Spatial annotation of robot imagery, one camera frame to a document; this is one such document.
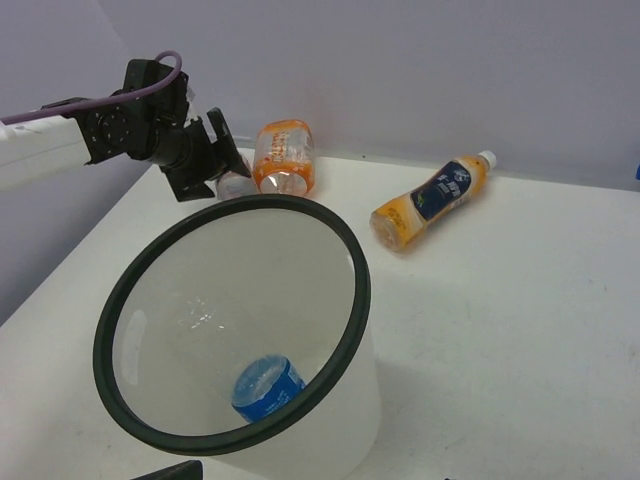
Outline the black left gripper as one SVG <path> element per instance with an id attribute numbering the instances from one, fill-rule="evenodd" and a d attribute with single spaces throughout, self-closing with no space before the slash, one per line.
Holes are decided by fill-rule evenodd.
<path id="1" fill-rule="evenodd" d="M 251 177 L 221 109 L 189 114 L 188 76 L 180 73 L 158 92 L 128 102 L 66 113 L 79 124 L 92 164 L 119 154 L 157 165 L 179 202 L 213 198 L 207 185 L 226 173 Z"/>

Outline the white bin with black rim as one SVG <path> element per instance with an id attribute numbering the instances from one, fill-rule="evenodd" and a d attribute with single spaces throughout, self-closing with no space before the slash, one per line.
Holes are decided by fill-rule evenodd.
<path id="1" fill-rule="evenodd" d="M 355 234 L 327 207 L 287 195 L 215 204 L 153 240 L 116 283 L 93 346 L 99 397 L 158 450 L 266 479 L 343 479 L 381 423 L 371 293 Z M 248 423 L 233 386 L 271 354 L 306 387 Z"/>

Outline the large orange label bottle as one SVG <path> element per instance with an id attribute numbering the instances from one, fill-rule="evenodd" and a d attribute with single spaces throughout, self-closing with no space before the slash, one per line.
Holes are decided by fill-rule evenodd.
<path id="1" fill-rule="evenodd" d="M 263 194 L 304 197 L 315 185 L 314 142 L 299 119 L 269 123 L 258 133 L 253 177 Z"/>

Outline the blue label water bottle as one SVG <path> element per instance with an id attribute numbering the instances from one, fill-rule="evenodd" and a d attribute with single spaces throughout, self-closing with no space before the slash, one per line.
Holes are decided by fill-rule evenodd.
<path id="1" fill-rule="evenodd" d="M 291 361 L 266 355 L 249 364 L 238 376 L 231 405 L 248 423 L 255 423 L 293 400 L 306 387 Z"/>

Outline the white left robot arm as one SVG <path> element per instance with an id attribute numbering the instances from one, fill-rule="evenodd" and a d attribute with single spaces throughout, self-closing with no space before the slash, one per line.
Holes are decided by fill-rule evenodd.
<path id="1" fill-rule="evenodd" d="M 1 121 L 1 186 L 16 187 L 120 155 L 158 166 L 179 202 L 214 197 L 209 184 L 250 177 L 222 111 L 198 116 L 182 58 L 132 59 L 121 89 L 74 97 Z"/>

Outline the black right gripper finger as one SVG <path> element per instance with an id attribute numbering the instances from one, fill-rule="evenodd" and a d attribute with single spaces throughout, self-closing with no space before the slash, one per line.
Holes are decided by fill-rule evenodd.
<path id="1" fill-rule="evenodd" d="M 203 465 L 199 460 L 187 460 L 162 468 L 132 480 L 202 480 Z"/>

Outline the small clear bottle blue label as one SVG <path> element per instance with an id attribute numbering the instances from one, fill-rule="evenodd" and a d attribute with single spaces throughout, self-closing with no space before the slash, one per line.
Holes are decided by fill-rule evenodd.
<path id="1" fill-rule="evenodd" d="M 259 189 L 252 175 L 249 161 L 243 154 L 240 154 L 240 156 L 250 175 L 245 177 L 230 171 L 219 177 L 215 181 L 215 190 L 217 198 L 220 201 L 236 199 L 259 193 Z"/>

